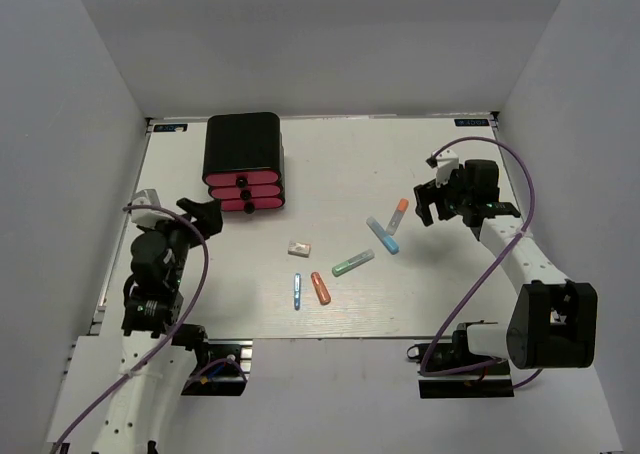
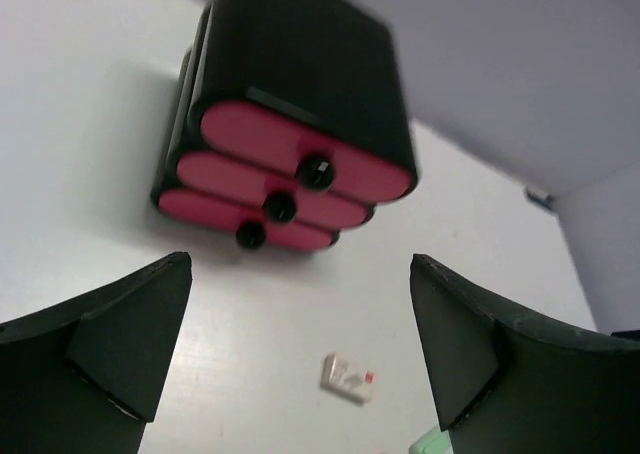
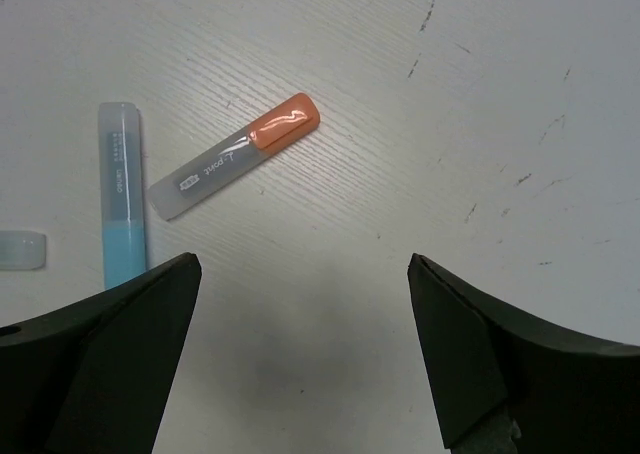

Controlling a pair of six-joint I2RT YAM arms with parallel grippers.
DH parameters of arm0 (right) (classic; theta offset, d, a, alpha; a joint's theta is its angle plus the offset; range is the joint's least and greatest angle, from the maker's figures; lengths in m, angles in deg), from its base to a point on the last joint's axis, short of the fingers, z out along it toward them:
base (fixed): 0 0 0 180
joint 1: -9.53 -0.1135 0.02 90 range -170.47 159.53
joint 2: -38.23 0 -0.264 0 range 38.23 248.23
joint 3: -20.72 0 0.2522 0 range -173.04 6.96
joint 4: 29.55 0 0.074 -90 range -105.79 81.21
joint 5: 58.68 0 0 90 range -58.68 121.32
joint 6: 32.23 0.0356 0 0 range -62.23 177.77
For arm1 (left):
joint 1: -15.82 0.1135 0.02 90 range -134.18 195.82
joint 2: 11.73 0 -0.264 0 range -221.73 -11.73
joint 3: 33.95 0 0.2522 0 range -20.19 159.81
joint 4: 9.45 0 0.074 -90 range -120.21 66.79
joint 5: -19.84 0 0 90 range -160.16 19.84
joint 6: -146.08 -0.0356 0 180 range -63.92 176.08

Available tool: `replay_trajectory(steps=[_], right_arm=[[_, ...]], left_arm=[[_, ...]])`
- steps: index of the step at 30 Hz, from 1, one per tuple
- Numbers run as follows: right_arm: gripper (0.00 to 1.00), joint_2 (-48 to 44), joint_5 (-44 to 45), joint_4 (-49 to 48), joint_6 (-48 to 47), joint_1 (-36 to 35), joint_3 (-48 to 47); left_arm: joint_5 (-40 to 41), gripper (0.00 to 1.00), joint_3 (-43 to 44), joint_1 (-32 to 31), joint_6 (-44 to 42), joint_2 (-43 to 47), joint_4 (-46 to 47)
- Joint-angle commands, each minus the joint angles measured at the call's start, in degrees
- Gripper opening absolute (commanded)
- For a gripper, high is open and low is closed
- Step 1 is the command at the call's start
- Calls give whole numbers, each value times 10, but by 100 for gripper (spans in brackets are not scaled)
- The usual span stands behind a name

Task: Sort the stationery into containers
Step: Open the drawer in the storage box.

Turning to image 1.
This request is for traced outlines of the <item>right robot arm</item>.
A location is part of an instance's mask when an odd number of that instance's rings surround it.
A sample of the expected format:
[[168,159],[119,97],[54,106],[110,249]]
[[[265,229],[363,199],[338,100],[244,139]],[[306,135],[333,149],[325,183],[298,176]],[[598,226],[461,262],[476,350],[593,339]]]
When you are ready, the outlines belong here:
[[517,299],[508,323],[461,323],[442,354],[430,344],[426,376],[472,373],[501,361],[520,369],[586,368],[595,354],[598,297],[589,283],[569,279],[526,233],[521,214],[499,199],[499,168],[490,160],[431,158],[434,180],[415,187],[424,225],[461,217],[495,257]]

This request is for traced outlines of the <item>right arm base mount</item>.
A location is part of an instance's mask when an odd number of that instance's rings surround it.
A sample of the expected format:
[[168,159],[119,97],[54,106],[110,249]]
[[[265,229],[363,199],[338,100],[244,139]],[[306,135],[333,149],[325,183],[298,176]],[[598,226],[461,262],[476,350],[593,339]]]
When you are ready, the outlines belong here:
[[489,399],[514,396],[509,364],[469,351],[467,328],[460,323],[441,339],[426,363],[426,376],[418,373],[419,396],[432,399]]

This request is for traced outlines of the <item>blue capped highlighter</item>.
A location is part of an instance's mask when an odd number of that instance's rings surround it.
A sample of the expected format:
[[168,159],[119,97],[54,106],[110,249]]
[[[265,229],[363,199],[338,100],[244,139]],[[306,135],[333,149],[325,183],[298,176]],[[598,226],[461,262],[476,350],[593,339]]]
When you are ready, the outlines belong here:
[[386,232],[374,217],[368,217],[366,219],[366,224],[390,254],[395,255],[399,252],[399,246],[396,241]]

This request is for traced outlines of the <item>pink top drawer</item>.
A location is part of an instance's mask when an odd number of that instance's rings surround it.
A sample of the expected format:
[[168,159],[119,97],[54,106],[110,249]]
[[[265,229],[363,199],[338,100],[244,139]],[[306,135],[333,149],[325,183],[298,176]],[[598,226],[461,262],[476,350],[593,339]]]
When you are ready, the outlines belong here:
[[238,180],[247,185],[273,184],[279,179],[280,175],[272,170],[212,173],[203,178],[204,182],[211,187],[238,186]]

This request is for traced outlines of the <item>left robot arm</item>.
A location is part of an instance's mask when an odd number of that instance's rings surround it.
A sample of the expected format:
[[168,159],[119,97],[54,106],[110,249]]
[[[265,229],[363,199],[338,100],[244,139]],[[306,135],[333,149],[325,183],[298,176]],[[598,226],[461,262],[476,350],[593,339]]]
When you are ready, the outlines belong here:
[[184,300],[180,283],[189,251],[221,232],[221,207],[186,198],[177,205],[180,213],[170,213],[140,197],[127,208],[141,232],[130,246],[123,288],[118,385],[106,397],[95,453],[157,452],[188,376],[211,361],[205,329],[186,321],[194,304]]

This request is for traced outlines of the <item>white eraser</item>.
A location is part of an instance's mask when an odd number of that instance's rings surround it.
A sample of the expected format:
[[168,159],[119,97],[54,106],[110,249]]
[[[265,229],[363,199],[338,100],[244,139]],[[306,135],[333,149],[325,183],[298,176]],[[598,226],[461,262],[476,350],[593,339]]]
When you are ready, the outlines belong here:
[[289,255],[308,258],[311,253],[311,245],[297,241],[290,241],[287,252]]

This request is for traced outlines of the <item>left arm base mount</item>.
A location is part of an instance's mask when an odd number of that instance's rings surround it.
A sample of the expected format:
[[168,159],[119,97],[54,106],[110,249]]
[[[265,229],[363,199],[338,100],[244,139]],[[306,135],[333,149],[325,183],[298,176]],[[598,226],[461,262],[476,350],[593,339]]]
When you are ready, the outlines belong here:
[[239,397],[250,375],[252,340],[215,340],[202,326],[185,324],[171,341],[195,355],[196,365],[183,387],[182,396]]

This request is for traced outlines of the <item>orange capped highlighter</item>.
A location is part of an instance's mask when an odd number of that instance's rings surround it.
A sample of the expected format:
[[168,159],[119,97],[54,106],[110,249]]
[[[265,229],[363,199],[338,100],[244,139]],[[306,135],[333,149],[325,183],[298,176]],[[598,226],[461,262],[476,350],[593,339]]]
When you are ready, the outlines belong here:
[[390,236],[394,236],[403,217],[409,207],[409,201],[406,198],[401,198],[392,214],[387,226],[386,232]]

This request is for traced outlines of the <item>green capped highlighter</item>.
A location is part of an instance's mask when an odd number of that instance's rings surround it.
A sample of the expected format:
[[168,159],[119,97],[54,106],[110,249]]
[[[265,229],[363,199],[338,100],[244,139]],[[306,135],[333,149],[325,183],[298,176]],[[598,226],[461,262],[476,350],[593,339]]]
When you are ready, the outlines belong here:
[[375,258],[375,253],[371,250],[365,250],[341,263],[332,267],[331,271],[334,277],[340,277],[351,270],[371,261]]

